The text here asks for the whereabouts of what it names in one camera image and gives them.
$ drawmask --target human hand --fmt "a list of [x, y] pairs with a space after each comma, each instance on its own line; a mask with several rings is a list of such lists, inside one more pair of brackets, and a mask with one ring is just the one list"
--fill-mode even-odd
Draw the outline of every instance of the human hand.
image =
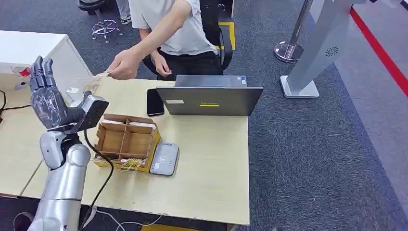
[[109, 76], [117, 80], [132, 79], [136, 77], [142, 59], [143, 57], [140, 57], [133, 48], [124, 50], [115, 56], [114, 61], [106, 71], [110, 72]]
[[168, 68], [166, 59], [158, 52], [152, 53], [154, 60], [154, 65], [156, 66], [156, 71], [161, 76], [166, 77], [172, 74], [171, 70]]

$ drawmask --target white cable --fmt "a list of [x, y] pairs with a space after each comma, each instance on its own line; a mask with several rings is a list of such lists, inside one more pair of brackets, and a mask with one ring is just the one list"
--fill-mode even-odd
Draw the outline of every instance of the white cable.
[[99, 210], [97, 210], [97, 209], [95, 209], [95, 208], [94, 208], [94, 210], [95, 210], [97, 213], [102, 213], [102, 214], [105, 214], [105, 215], [110, 216], [110, 217], [112, 218], [112, 220], [114, 220], [114, 221], [116, 222], [116, 224], [118, 224], [118, 226], [117, 226], [117, 228], [116, 228], [116, 231], [118, 231], [119, 228], [121, 228], [122, 231], [126, 231], [125, 228], [123, 228], [123, 226], [122, 226], [123, 224], [136, 224], [136, 225], [141, 225], [141, 226], [150, 226], [150, 225], [155, 224], [155, 223], [156, 223], [160, 218], [162, 218], [162, 216], [163, 216], [163, 215], [160, 215], [159, 218], [157, 218], [155, 221], [153, 221], [152, 223], [147, 224], [147, 225], [141, 224], [141, 223], [137, 223], [137, 222], [132, 222], [132, 221], [127, 221], [127, 222], [119, 223], [119, 222], [114, 218], [114, 216], [112, 216], [111, 214], [105, 213], [105, 212], [102, 212], [102, 211], [99, 211]]
[[119, 227], [121, 227], [123, 231], [126, 231], [125, 228], [123, 228], [123, 226], [114, 218], [114, 216], [110, 215], [109, 213], [105, 213], [105, 212], [102, 212], [102, 211], [99, 211], [99, 210], [95, 210], [95, 211], [97, 213], [102, 213], [102, 214], [106, 214], [106, 215], [110, 216], [112, 218], [112, 220], [114, 220], [116, 222], [116, 224], [118, 224], [118, 227], [117, 227], [116, 231], [119, 229]]
[[152, 223], [147, 224], [147, 225], [141, 224], [141, 223], [137, 223], [137, 222], [132, 222], [132, 221], [122, 222], [122, 223], [119, 224], [120, 226], [118, 226], [118, 227], [116, 228], [116, 231], [118, 231], [118, 230], [119, 230], [119, 227], [121, 227], [121, 226], [124, 225], [124, 224], [135, 224], [135, 225], [141, 225], [141, 226], [151, 226], [151, 225], [155, 224], [160, 218], [162, 218], [162, 216], [163, 216], [163, 215], [160, 215], [159, 218], [157, 218], [155, 221], [153, 221]]
[[93, 206], [92, 211], [90, 213], [90, 216], [88, 217], [88, 220], [85, 222], [84, 224], [84, 228], [92, 221], [92, 219], [95, 217], [96, 214], [96, 209], [98, 209], [98, 207], [96, 205]]
[[14, 219], [13, 219], [13, 231], [15, 231], [15, 220], [16, 220], [17, 217], [20, 216], [20, 215], [26, 216], [31, 222], [33, 222], [33, 220], [34, 220], [33, 216], [32, 216], [31, 214], [29, 214], [29, 213], [26, 213], [26, 212], [22, 212], [22, 213], [19, 213], [19, 214], [15, 215], [15, 217], [14, 217]]

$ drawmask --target office chair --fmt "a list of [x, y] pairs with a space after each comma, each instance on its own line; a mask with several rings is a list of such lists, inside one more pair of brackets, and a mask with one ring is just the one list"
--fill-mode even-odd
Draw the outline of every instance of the office chair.
[[[232, 44], [229, 32], [221, 30], [218, 25], [218, 0], [200, 0], [200, 9], [205, 37], [214, 46], [220, 47], [218, 54], [221, 61], [221, 69], [225, 70], [232, 59]], [[143, 63], [155, 75], [159, 74], [150, 55], [143, 59]]]
[[92, 39], [96, 40], [96, 35], [103, 35], [105, 43], [109, 43], [107, 35], [113, 31], [118, 31], [120, 36], [123, 35], [115, 20], [103, 19], [101, 9], [107, 4], [108, 0], [79, 0], [76, 4], [80, 10], [87, 11], [89, 15], [96, 14], [98, 23], [92, 27]]

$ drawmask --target wrist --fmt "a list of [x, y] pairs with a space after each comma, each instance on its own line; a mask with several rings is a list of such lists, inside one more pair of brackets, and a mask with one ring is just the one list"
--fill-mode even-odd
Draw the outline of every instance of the wrist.
[[140, 48], [140, 46], [138, 46], [138, 44], [134, 45], [129, 50], [133, 57], [135, 57], [137, 60], [142, 60], [144, 57], [146, 57], [146, 54], [144, 54], [143, 50]]
[[153, 59], [155, 59], [159, 55], [161, 56], [161, 54], [157, 50], [154, 50], [150, 55], [152, 56]]

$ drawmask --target smartphone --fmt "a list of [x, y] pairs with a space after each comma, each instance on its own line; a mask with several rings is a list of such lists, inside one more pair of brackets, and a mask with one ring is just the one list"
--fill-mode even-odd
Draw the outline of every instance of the smartphone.
[[176, 168], [179, 147], [174, 143], [159, 143], [150, 167], [153, 174], [172, 176]]
[[147, 115], [159, 116], [165, 113], [165, 106], [157, 89], [147, 90]]

